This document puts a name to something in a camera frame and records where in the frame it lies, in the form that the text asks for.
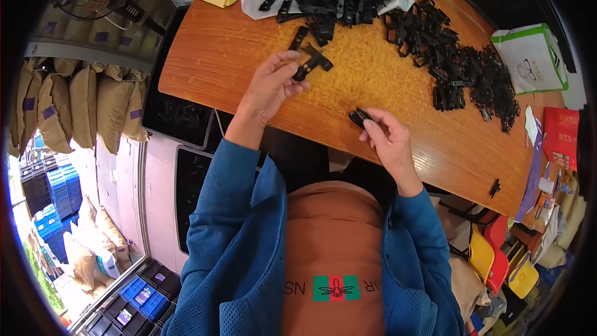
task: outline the purple label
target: purple label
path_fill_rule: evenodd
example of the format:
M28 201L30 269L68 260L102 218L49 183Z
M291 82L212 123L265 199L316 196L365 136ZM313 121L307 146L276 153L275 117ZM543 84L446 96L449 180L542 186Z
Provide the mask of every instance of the purple label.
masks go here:
M56 33L56 26L58 22L46 22L44 26L44 34L54 35Z
M118 314L116 319L118 319L118 322L125 326L127 325L128 321L131 320L131 317L131 313L129 313L128 310L123 309L120 314Z
M23 111L33 110L35 108L35 98L26 98L23 100Z
M41 112L41 114L44 116L44 120L47 120L51 116L54 116L55 113L56 109L54 108L54 105L50 105L49 108L44 109L44 111Z
M137 109L131 112L131 120L141 118L141 109Z
M102 41L108 41L108 36L110 35L110 33L108 33L107 31L100 31L98 33L95 34L95 40L94 42L96 43L100 43Z
M120 37L120 45L121 46L128 46L131 44L131 41L132 41L132 38L124 37L124 36Z

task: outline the red chair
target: red chair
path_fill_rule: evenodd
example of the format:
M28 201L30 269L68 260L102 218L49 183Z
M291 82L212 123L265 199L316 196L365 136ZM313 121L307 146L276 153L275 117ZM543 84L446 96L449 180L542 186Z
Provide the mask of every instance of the red chair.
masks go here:
M497 248L494 244L491 244L491 246L493 247L494 259L489 276L487 277L487 286L493 291L494 295L497 295L497 292L500 291L502 284L506 280L510 263L508 262L508 257L506 257L500 248Z
M491 243L491 245L499 249L504 243L504 240L506 240L507 229L508 217L500 214L493 223L485 228L483 231L483 237L485 240Z

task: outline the black plastic clip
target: black plastic clip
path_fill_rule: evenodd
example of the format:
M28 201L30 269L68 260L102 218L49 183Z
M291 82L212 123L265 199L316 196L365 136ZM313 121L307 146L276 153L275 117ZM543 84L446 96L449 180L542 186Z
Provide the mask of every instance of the black plastic clip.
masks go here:
M298 67L297 72L293 76L293 79L296 82L304 80L307 74L317 66L321 66L325 71L330 71L334 66L330 60L325 58L321 52L317 51L317 49L313 48L311 45L305 47L305 51L311 55L311 58Z
M359 126L361 130L365 129L365 125L363 125L364 120L370 120L371 116L367 114L366 111L357 107L355 110L348 114L348 118L354 122L355 125Z
M489 190L489 195L491 196L491 198L493 198L496 195L496 193L499 192L499 190L501 190L500 178L496 178L493 185L491 186L491 190Z
M301 43L303 42L303 39L307 36L308 33L308 27L301 26L300 28L298 28L297 33L294 36L293 42L290 43L290 47L288 48L288 50L298 51Z
M276 0L265 0L260 6L259 11L267 12L272 9L272 5L276 2Z

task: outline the yellow chair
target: yellow chair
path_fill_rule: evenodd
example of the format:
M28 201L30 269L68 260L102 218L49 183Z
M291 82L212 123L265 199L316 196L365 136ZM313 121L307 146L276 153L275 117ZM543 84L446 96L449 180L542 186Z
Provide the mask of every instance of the yellow chair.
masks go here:
M479 227L475 224L472 227L473 233L469 243L469 263L479 274L483 284L486 284L496 255L491 244L479 232Z
M525 298L539 280L539 272L531 266L531 252L527 252L508 276L508 287L519 298Z

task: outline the purple tape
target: purple tape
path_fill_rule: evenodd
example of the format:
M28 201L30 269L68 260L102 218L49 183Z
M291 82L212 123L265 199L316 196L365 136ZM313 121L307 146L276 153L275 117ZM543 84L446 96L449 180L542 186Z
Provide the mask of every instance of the purple tape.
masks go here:
M23 100L23 111L33 110L35 108L35 98L26 98Z
M543 142L541 142L541 125L537 125L537 137L535 138L535 147L533 148L533 160L531 160L531 170L526 180L526 189L522 197L521 206L516 213L516 222L522 221L525 214L531 210L537 197L539 179L541 178L541 156L543 154Z
M142 113L142 110L141 110L141 109L137 109L137 110L134 110L134 111L132 111L132 112L130 113L130 115L131 115L131 120L134 120L134 119L141 118L141 113Z
M110 33L108 33L107 31L99 31L95 34L95 38L94 38L93 42L101 43L104 41L108 41L109 35L110 35Z
M56 109L54 108L54 105L50 105L49 108L44 109L43 112L41 112L41 114L44 116L44 120L47 120L51 116L54 116L55 113Z
M125 37L123 35L120 36L120 45L121 46L128 46L131 44L132 38L131 37Z

